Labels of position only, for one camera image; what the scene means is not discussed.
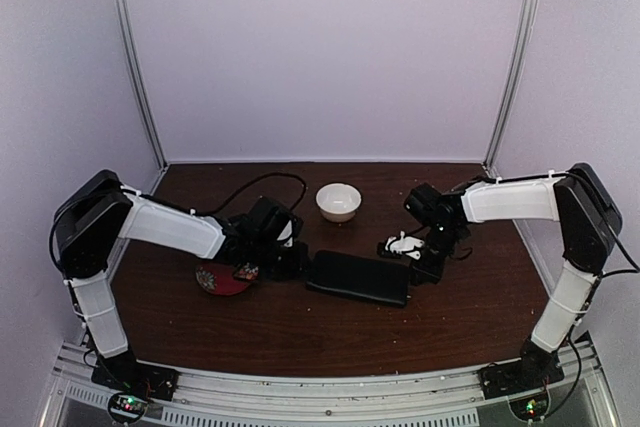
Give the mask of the black zippered tool case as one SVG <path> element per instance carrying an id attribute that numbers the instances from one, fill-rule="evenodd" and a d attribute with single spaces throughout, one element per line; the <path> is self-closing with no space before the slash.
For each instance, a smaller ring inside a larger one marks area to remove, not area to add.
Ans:
<path id="1" fill-rule="evenodd" d="M 305 286 L 327 295 L 403 308 L 409 277 L 402 264 L 324 250 L 311 261 Z"/>

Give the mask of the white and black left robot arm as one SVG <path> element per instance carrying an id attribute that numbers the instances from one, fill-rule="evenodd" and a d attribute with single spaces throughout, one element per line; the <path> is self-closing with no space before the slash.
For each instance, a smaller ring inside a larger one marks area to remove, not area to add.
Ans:
<path id="1" fill-rule="evenodd" d="M 91 177 L 55 212 L 48 253 L 71 293 L 106 376 L 123 391 L 137 389 L 144 371 L 130 343 L 108 276 L 120 243 L 143 243 L 229 265 L 240 281 L 288 281 L 309 262 L 293 207 L 259 197 L 246 213 L 187 209 L 123 183 L 111 170 Z"/>

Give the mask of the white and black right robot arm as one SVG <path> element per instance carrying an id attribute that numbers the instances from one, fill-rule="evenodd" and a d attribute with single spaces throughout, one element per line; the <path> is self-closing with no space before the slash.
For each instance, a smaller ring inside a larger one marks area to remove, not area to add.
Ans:
<path id="1" fill-rule="evenodd" d="M 519 356 L 512 377 L 519 387 L 535 387 L 551 371 L 569 331 L 584 320 L 592 325 L 589 306 L 598 286 L 614 277 L 636 274 L 627 269 L 609 271 L 619 239 L 622 214 L 593 168 L 577 163 L 562 172 L 510 179 L 477 177 L 450 191 L 421 184 L 409 194 L 405 207 L 428 232 L 413 238 L 407 250 L 410 282 L 414 286 L 440 281 L 459 242 L 476 226 L 510 222 L 543 276 L 548 301 L 539 319 L 517 344 L 500 334 L 467 335 L 455 327 L 452 335 L 424 334 L 402 355 L 405 372 L 427 372 L 462 367 L 481 360 Z"/>

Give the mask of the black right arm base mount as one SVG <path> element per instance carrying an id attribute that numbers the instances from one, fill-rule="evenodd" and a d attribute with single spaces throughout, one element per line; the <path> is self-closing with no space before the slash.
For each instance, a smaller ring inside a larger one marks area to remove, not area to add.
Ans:
<path id="1" fill-rule="evenodd" d="M 522 360 L 503 364 L 489 364 L 478 371 L 480 386 L 486 400 L 540 389 L 565 378 L 559 365 L 551 365 L 544 372 L 526 371 Z"/>

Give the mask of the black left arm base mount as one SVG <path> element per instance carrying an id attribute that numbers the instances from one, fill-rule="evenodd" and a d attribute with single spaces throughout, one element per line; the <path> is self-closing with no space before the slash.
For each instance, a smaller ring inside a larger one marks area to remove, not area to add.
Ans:
<path id="1" fill-rule="evenodd" d="M 144 400 L 171 401 L 178 377 L 175 369 L 141 363 L 135 357 L 120 355 L 107 359 L 99 356 L 91 381 Z"/>

